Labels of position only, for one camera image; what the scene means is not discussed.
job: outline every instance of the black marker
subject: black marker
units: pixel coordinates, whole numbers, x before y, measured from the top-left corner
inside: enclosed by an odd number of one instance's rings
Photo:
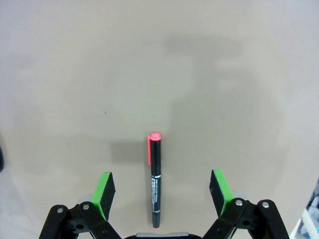
[[[149,165],[152,175],[152,211],[153,227],[160,227],[160,134],[152,133],[148,136]]]

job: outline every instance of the white tabletop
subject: white tabletop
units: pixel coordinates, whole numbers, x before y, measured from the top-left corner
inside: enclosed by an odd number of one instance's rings
[[[213,168],[251,202],[275,201],[291,231],[318,178],[318,7],[0,3],[1,238],[37,238],[51,206],[73,207],[104,171],[117,232],[155,232],[152,131],[162,134],[156,232],[204,235],[217,217]]]

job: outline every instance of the silver bolt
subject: silver bolt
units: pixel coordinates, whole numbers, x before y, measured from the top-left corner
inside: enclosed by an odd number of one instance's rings
[[[242,206],[242,205],[243,205],[243,202],[242,202],[241,200],[236,200],[236,201],[235,201],[235,204],[236,204],[237,206]]]
[[[264,208],[269,208],[269,204],[268,204],[267,202],[263,202],[261,205],[262,205]]]
[[[87,204],[85,204],[85,205],[83,206],[83,209],[84,209],[84,210],[88,210],[89,208],[90,208],[90,206],[87,205]]]

